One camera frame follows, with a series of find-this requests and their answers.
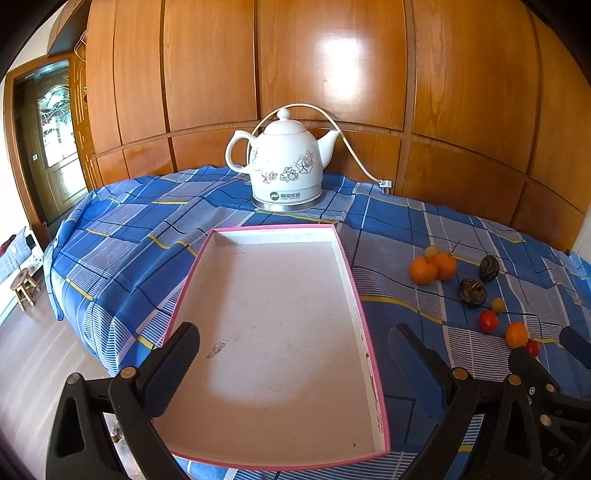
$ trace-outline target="kettle handle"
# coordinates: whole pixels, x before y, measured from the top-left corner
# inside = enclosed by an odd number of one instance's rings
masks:
[[[245,132],[244,130],[236,130],[234,132],[232,139],[230,140],[230,143],[226,147],[226,163],[228,164],[228,167],[230,167],[230,169],[235,172],[250,174],[251,173],[251,166],[250,165],[246,165],[245,167],[243,167],[242,165],[236,165],[232,161],[232,149],[234,148],[234,145],[236,145],[238,140],[242,140],[243,138],[248,140],[251,143],[251,145],[255,144],[256,137],[254,135],[252,135],[248,132]]]

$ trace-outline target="dried fruit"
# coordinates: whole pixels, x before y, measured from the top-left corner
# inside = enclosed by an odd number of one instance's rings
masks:
[[[479,280],[464,278],[460,282],[460,298],[469,306],[482,305],[486,301],[486,288]]]
[[[492,255],[487,255],[480,262],[480,279],[484,282],[494,280],[500,270],[501,266],[499,265],[499,261]]]

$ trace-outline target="red cherry tomato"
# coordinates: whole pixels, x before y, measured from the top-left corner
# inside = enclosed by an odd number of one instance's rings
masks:
[[[480,328],[486,333],[492,333],[499,327],[499,319],[495,315],[495,312],[491,310],[485,310],[478,317],[478,323]]]
[[[525,344],[525,349],[532,357],[537,357],[540,354],[540,346],[535,340],[528,340]]]

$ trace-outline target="kettle base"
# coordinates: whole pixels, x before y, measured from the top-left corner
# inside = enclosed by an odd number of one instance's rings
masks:
[[[252,203],[254,203],[255,207],[260,208],[262,210],[266,210],[267,212],[298,212],[299,210],[306,210],[307,208],[312,208],[314,205],[318,205],[322,201],[323,195],[317,196],[315,199],[309,200],[305,203],[300,203],[298,205],[285,205],[283,203],[268,203],[268,202],[261,202],[256,198],[252,198]]]

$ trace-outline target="pink edge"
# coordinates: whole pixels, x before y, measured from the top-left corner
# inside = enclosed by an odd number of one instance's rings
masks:
[[[170,453],[172,453],[174,456],[177,456],[179,458],[183,458],[185,460],[191,460],[192,462],[197,462],[197,463],[205,463],[206,465],[213,465],[213,466],[221,466],[224,468],[236,468],[236,469],[241,469],[241,470],[259,470],[259,471],[271,471],[271,472],[288,472],[288,471],[292,471],[292,470],[316,470],[316,469],[320,469],[320,468],[332,468],[335,466],[342,466],[342,465],[351,465],[353,463],[360,463],[360,462],[366,462],[367,460],[372,460],[374,458],[377,457],[381,457],[383,455],[385,455],[386,452],[377,452],[377,453],[372,453],[371,455],[366,455],[364,457],[360,457],[360,458],[354,458],[351,460],[343,460],[341,462],[332,462],[332,463],[318,463],[316,465],[296,465],[296,466],[281,466],[281,465],[276,465],[276,466],[268,466],[268,465],[241,465],[239,463],[225,463],[225,462],[217,462],[215,460],[206,460],[203,458],[198,458],[198,457],[191,457],[191,456],[187,456],[187,455],[181,455],[180,453],[177,452],[173,452],[172,450],[170,450]]]
[[[382,417],[381,420],[382,420],[382,433],[384,435],[384,451],[383,452],[376,452],[371,455],[367,455],[367,456],[357,458],[357,459],[343,460],[341,462],[320,463],[317,465],[307,465],[307,466],[298,465],[298,466],[273,466],[273,467],[259,466],[259,465],[238,465],[236,463],[216,462],[213,460],[206,460],[206,459],[202,459],[202,458],[197,458],[197,457],[194,458],[194,457],[190,457],[190,456],[186,456],[186,455],[181,455],[181,454],[173,452],[171,450],[171,453],[177,457],[191,460],[192,462],[206,463],[208,465],[215,465],[215,466],[220,466],[220,467],[224,467],[224,468],[239,468],[239,469],[241,468],[241,469],[246,469],[246,470],[260,470],[260,471],[277,471],[279,469],[282,471],[292,471],[292,470],[313,470],[313,469],[320,469],[320,468],[332,468],[332,467],[341,466],[341,465],[350,465],[352,463],[364,462],[366,460],[371,460],[374,458],[384,456],[387,453],[389,453],[389,451],[390,451],[391,444],[390,444],[390,433],[389,433],[389,425],[388,425],[388,415],[386,412],[386,405],[385,405],[385,401],[384,401],[384,391],[382,389],[382,381],[379,377],[379,371],[377,369],[378,364],[376,361],[374,345],[371,341],[371,336],[369,334],[369,327],[367,324],[367,320],[365,319],[365,313],[363,312],[363,307],[361,305],[361,300],[359,298],[357,286],[355,285],[355,281],[353,279],[353,272],[351,272],[349,261],[347,260],[347,255],[345,254],[345,250],[343,249],[343,244],[341,243],[340,238],[339,238],[339,234],[336,231],[336,228],[333,224],[294,223],[294,224],[289,224],[289,225],[250,225],[250,226],[234,226],[234,227],[212,229],[209,232],[209,234],[207,235],[207,238],[204,241],[203,245],[199,249],[199,253],[197,254],[197,257],[195,257],[193,265],[191,266],[191,270],[189,271],[189,274],[187,275],[187,279],[185,280],[183,288],[181,289],[181,294],[178,298],[177,304],[174,307],[174,311],[171,316],[170,322],[168,324],[168,327],[166,328],[166,333],[164,334],[163,344],[166,343],[166,341],[169,339],[170,335],[172,334],[172,329],[173,329],[174,324],[176,322],[178,310],[179,310],[180,305],[182,304],[183,297],[186,292],[185,286],[191,280],[191,278],[197,268],[197,264],[199,263],[199,260],[201,259],[201,256],[203,255],[203,252],[205,251],[205,249],[207,247],[207,244],[213,238],[213,234],[215,232],[233,232],[236,230],[272,230],[272,229],[288,229],[288,228],[332,228],[335,232],[335,237],[336,237],[337,243],[339,245],[340,253],[343,256],[343,258],[345,259],[345,268],[347,269],[347,275],[349,276],[349,281],[350,281],[351,286],[353,288],[353,295],[355,296],[355,303],[357,305],[357,310],[359,311],[359,319],[361,321],[361,326],[363,328],[363,334],[365,335],[365,343],[368,347],[368,353],[369,353],[369,357],[371,359],[372,372],[374,375],[374,383],[375,383],[375,389],[376,389],[376,396],[378,397],[379,412]]]
[[[347,255],[345,254],[345,249],[343,248],[343,244],[340,242],[339,234],[336,231],[336,227],[331,225],[331,227],[335,230],[336,240],[339,244],[340,253],[343,255],[345,259],[345,267],[347,268],[347,275],[349,276],[349,281],[351,282],[351,286],[353,287],[353,294],[355,295],[355,303],[357,304],[357,309],[359,310],[359,317],[361,320],[361,326],[363,328],[363,333],[365,335],[365,344],[368,346],[369,358],[371,360],[371,367],[374,373],[374,382],[375,382],[375,390],[376,396],[378,397],[378,404],[379,404],[379,414],[382,417],[382,430],[384,434],[384,449],[385,452],[382,454],[386,454],[390,451],[391,444],[390,444],[390,428],[388,425],[388,413],[386,411],[386,402],[384,400],[384,390],[382,388],[382,379],[379,376],[378,371],[378,361],[375,356],[374,351],[374,343],[372,342],[371,335],[369,334],[369,326],[368,322],[365,319],[365,313],[363,312],[363,307],[361,306],[361,299],[359,298],[359,292],[357,291],[357,285],[355,285],[355,280],[353,279],[353,272],[351,271],[351,267],[349,265],[349,260],[347,260]]]

